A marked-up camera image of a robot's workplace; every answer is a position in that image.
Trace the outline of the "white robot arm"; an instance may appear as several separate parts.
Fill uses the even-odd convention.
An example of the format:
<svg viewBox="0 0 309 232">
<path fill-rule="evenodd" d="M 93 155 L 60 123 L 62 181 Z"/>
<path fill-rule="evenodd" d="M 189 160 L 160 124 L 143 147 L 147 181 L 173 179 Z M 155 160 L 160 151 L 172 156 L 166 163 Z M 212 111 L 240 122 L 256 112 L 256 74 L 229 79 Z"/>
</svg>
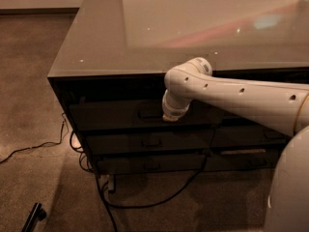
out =
<svg viewBox="0 0 309 232">
<path fill-rule="evenodd" d="M 291 138 L 275 167 L 264 232 L 309 232 L 309 85 L 214 77 L 201 57 L 170 69 L 164 84 L 165 121 L 199 101 Z"/>
</svg>

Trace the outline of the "white gripper with vents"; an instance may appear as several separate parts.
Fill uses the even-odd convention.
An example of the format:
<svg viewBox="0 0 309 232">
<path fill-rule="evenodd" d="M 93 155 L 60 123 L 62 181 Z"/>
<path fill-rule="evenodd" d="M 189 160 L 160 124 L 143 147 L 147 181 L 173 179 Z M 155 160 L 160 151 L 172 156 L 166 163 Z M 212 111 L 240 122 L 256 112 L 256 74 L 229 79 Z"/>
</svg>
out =
<svg viewBox="0 0 309 232">
<path fill-rule="evenodd" d="M 162 98 L 162 109 L 164 122 L 178 122 L 185 115 L 191 100 L 187 100 L 166 90 Z"/>
</svg>

